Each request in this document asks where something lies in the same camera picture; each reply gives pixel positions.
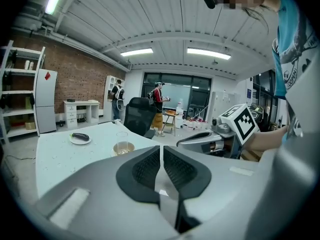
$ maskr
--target blue shirt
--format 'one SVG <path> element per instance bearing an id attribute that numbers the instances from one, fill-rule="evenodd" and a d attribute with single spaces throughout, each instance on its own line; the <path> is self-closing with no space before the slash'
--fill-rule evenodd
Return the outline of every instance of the blue shirt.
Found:
<path id="1" fill-rule="evenodd" d="M 280 0 L 277 39 L 272 44 L 275 63 L 275 96 L 285 100 L 287 91 L 308 69 L 319 49 L 319 40 L 306 15 L 294 0 Z M 287 138 L 300 136 L 302 129 L 290 104 Z"/>

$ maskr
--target backpack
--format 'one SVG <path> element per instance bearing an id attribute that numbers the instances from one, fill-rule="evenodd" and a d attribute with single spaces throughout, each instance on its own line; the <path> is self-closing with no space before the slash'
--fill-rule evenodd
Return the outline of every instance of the backpack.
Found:
<path id="1" fill-rule="evenodd" d="M 155 104 L 155 95 L 154 95 L 154 91 L 155 89 L 153 89 L 152 91 L 150 91 L 146 97 L 149 100 L 149 105 L 154 105 Z"/>
<path id="2" fill-rule="evenodd" d="M 123 96 L 124 96 L 125 90 L 123 88 L 121 88 L 121 86 L 119 87 L 118 85 L 116 85 L 116 87 L 118 88 L 118 91 L 115 94 L 115 98 L 117 100 L 123 100 L 124 99 Z"/>

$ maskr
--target ceiling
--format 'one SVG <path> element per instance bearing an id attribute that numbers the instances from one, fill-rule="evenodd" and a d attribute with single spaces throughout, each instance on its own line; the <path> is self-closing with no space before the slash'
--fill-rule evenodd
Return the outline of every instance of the ceiling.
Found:
<path id="1" fill-rule="evenodd" d="M 42 7 L 47 0 L 30 0 Z M 54 32 L 74 39 L 133 69 L 181 69 L 244 79 L 274 67 L 272 41 L 278 17 L 262 10 L 268 24 L 242 10 L 207 8 L 203 0 L 60 0 Z M 153 54 L 121 52 L 152 48 Z M 229 60 L 187 54 L 187 48 L 231 55 Z"/>

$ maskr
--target small bowl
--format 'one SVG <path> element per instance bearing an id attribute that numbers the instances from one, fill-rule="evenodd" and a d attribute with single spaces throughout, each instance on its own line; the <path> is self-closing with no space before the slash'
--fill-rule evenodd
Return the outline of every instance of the small bowl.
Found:
<path id="1" fill-rule="evenodd" d="M 132 152 L 135 150 L 135 145 L 133 145 L 131 142 L 128 142 L 128 153 Z M 113 149 L 112 149 L 112 156 L 113 157 L 116 157 L 116 156 L 121 156 L 121 154 L 118 154 L 118 145 L 115 144 L 113 146 Z"/>

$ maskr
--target table surface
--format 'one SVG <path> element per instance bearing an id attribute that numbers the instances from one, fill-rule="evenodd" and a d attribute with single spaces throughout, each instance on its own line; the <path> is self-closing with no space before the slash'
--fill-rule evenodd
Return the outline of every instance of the table surface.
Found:
<path id="1" fill-rule="evenodd" d="M 98 160 L 110 158 L 117 143 L 117 133 L 127 132 L 128 142 L 134 144 L 135 150 L 156 145 L 157 141 L 148 139 L 129 131 L 121 123 L 112 122 L 93 125 L 81 129 L 41 134 L 36 149 L 36 187 L 41 198 L 48 190 L 72 175 L 82 167 Z M 71 133 L 83 133 L 92 138 L 86 145 L 70 142 Z"/>
<path id="2" fill-rule="evenodd" d="M 169 116 L 169 117 L 177 116 L 177 114 L 170 114 L 170 113 L 167 113 L 167 112 L 164 112 L 163 114 L 166 115 L 166 116 Z"/>
<path id="3" fill-rule="evenodd" d="M 79 104 L 79 105 L 85 105 L 85 104 L 94 105 L 94 104 L 100 104 L 100 102 L 98 102 L 98 101 L 88 101 L 88 100 L 76 100 L 75 102 L 69 102 L 69 101 L 64 100 L 63 103 L 66 104 L 66 105 L 75 105 L 75 104 Z"/>

